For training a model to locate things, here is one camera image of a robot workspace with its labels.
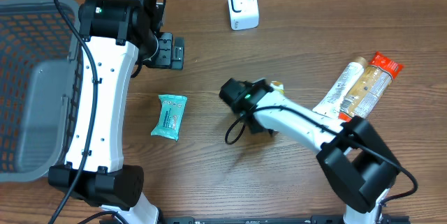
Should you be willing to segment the green snack pouch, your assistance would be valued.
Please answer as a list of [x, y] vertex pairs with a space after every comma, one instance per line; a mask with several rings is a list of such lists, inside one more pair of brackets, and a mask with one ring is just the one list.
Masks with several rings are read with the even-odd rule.
[[279, 81], [271, 81], [270, 86], [275, 90], [281, 93], [282, 95], [285, 94], [284, 92], [284, 84]]

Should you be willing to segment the teal wet wipes pack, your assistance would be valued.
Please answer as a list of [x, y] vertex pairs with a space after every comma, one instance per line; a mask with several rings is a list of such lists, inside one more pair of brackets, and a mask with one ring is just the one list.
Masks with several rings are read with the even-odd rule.
[[160, 117], [151, 135], [178, 141], [187, 97], [164, 94], [159, 95], [159, 100], [161, 102]]

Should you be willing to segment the white tube gold cap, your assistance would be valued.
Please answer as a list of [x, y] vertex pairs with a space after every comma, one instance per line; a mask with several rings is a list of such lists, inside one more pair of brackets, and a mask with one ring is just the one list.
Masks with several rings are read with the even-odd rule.
[[353, 85], [364, 73], [367, 65], [368, 62], [363, 57], [356, 57], [351, 61], [333, 84], [329, 92], [320, 103], [312, 109], [312, 111], [332, 119], [337, 119], [345, 95], [347, 95]]

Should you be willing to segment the orange spaghetti packet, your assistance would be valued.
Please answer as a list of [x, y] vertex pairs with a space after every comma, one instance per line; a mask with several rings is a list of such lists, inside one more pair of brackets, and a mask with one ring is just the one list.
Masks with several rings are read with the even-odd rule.
[[367, 118], [403, 68], [402, 64], [376, 52], [364, 73], [345, 95], [338, 118], [344, 121], [355, 116]]

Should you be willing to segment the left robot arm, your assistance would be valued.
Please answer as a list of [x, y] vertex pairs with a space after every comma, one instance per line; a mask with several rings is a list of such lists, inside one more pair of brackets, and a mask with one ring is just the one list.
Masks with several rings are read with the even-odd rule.
[[142, 67], [180, 70], [184, 39], [163, 32], [166, 0], [85, 0], [68, 26], [82, 54], [73, 138], [49, 184], [98, 207], [116, 223], [163, 223], [142, 191], [144, 171], [124, 163], [122, 130], [129, 82]]

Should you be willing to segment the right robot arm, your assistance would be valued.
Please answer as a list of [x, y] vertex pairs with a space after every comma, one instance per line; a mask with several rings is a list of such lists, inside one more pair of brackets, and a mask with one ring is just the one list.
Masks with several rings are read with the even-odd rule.
[[330, 187], [346, 204], [343, 223], [385, 223], [385, 199], [399, 163], [366, 119], [345, 122], [317, 114], [264, 79], [230, 78], [219, 97], [251, 133], [282, 133], [315, 153]]

